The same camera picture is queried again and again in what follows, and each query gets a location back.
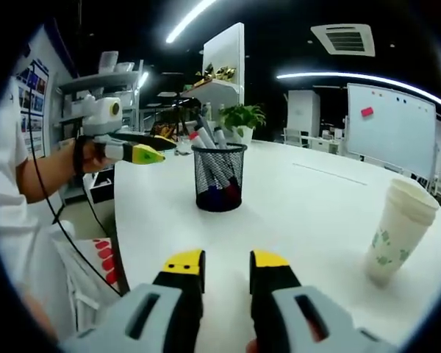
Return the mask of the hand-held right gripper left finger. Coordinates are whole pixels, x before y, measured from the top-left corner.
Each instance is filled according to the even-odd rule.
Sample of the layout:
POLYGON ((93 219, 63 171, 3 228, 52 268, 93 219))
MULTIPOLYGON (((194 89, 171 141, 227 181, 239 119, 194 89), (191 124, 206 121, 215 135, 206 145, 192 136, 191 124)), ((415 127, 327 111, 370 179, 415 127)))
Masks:
POLYGON ((204 315, 205 261, 202 249, 169 257, 152 283, 128 292, 61 351, 193 352, 204 315))

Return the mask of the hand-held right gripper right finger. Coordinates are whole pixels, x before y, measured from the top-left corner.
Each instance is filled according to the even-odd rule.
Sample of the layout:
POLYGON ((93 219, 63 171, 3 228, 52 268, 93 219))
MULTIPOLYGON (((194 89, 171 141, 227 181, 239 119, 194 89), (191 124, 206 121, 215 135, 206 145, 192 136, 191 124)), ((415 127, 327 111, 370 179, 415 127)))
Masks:
POLYGON ((303 286, 283 257, 250 252, 251 318, 259 352, 396 352, 354 326, 351 314, 313 286, 303 286))

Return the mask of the person's left hand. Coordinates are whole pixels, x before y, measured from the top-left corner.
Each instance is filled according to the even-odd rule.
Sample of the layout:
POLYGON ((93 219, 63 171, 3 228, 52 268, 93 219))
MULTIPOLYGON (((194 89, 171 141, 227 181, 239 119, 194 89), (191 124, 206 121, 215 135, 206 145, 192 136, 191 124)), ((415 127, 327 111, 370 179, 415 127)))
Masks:
POLYGON ((72 162, 76 176, 101 171, 114 163, 114 160, 104 155, 99 144, 85 137, 76 140, 73 150, 72 162))

